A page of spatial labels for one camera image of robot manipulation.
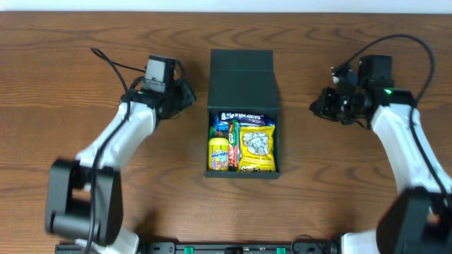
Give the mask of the Haribo gummy candy bag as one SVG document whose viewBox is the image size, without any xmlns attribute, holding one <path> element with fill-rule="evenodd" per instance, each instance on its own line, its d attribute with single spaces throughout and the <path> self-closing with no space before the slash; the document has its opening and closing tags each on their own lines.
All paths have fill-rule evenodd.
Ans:
<svg viewBox="0 0 452 254">
<path fill-rule="evenodd" d="M 229 131 L 219 131 L 212 126 L 209 129 L 209 138 L 229 138 Z"/>
</svg>

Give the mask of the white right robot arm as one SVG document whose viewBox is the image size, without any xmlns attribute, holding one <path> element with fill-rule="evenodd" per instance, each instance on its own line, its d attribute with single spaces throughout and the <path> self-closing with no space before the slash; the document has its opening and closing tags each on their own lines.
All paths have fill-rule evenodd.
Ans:
<svg viewBox="0 0 452 254">
<path fill-rule="evenodd" d="M 388 75 L 370 80 L 332 68 L 335 87 L 323 89 L 313 113 L 343 125 L 366 120 L 390 162 L 398 197 L 374 230 L 346 233 L 341 253 L 450 253 L 451 177 L 422 130 L 416 100 Z"/>
</svg>

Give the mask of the blue Oreo cookie pack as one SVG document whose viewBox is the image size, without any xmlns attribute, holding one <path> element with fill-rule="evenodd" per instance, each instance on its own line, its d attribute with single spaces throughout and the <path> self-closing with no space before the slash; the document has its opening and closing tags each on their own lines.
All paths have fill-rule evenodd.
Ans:
<svg viewBox="0 0 452 254">
<path fill-rule="evenodd" d="M 269 120 L 265 123 L 244 123 L 239 122 L 240 126 L 274 126 L 275 123 L 272 120 Z M 213 128 L 216 131 L 228 131 L 229 130 L 229 123 L 227 121 L 221 121 L 217 117 L 214 118 L 213 121 Z"/>
</svg>

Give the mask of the yellow Hacks candy bag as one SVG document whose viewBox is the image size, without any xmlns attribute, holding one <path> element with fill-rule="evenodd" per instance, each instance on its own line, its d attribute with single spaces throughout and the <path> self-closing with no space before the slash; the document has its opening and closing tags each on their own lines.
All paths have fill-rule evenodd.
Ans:
<svg viewBox="0 0 452 254">
<path fill-rule="evenodd" d="M 273 133 L 275 126 L 244 126 L 240 128 L 240 172 L 275 172 Z"/>
</svg>

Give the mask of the yellow candy bottle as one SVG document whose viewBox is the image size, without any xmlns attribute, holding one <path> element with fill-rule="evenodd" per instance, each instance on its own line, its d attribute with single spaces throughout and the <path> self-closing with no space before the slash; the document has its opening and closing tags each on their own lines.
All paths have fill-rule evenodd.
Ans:
<svg viewBox="0 0 452 254">
<path fill-rule="evenodd" d="M 229 169 L 229 141 L 226 138 L 209 140 L 208 168 L 211 171 L 227 171 Z"/>
</svg>

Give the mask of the green red KitKat Milo bar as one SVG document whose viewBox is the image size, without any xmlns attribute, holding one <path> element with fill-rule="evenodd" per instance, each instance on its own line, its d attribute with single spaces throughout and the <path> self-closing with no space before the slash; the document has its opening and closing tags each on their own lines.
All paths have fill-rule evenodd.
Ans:
<svg viewBox="0 0 452 254">
<path fill-rule="evenodd" d="M 229 167 L 231 170 L 238 170 L 240 160 L 240 125 L 238 120 L 232 119 L 229 122 L 228 140 L 229 140 Z"/>
</svg>

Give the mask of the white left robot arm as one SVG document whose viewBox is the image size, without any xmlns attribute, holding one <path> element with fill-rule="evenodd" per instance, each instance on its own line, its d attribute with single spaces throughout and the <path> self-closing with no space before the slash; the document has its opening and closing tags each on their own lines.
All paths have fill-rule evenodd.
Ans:
<svg viewBox="0 0 452 254">
<path fill-rule="evenodd" d="M 121 170 L 157 128 L 196 101 L 185 78 L 158 82 L 139 77 L 120 99 L 110 124 L 75 159 L 49 170 L 47 232 L 73 239 L 85 253 L 134 254 L 139 237 L 123 225 Z"/>
</svg>

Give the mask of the black box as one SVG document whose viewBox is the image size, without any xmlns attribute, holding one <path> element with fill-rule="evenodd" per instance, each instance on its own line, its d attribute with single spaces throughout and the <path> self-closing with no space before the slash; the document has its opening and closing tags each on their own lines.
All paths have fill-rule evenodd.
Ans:
<svg viewBox="0 0 452 254">
<path fill-rule="evenodd" d="M 210 52 L 208 126 L 219 112 L 265 114 L 273 120 L 274 172 L 241 173 L 211 171 L 206 178 L 278 179 L 282 169 L 280 144 L 280 96 L 271 50 L 213 49 Z"/>
</svg>

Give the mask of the blue Dairy Milk chocolate bar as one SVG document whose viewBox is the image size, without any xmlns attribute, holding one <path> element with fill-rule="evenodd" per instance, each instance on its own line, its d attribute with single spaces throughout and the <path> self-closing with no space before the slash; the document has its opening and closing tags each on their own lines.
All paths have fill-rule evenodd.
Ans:
<svg viewBox="0 0 452 254">
<path fill-rule="evenodd" d="M 240 123 L 257 126 L 265 126 L 270 122 L 269 118 L 263 114 L 234 113 L 228 111 L 219 112 L 217 115 L 217 120 L 219 121 L 237 120 Z"/>
</svg>

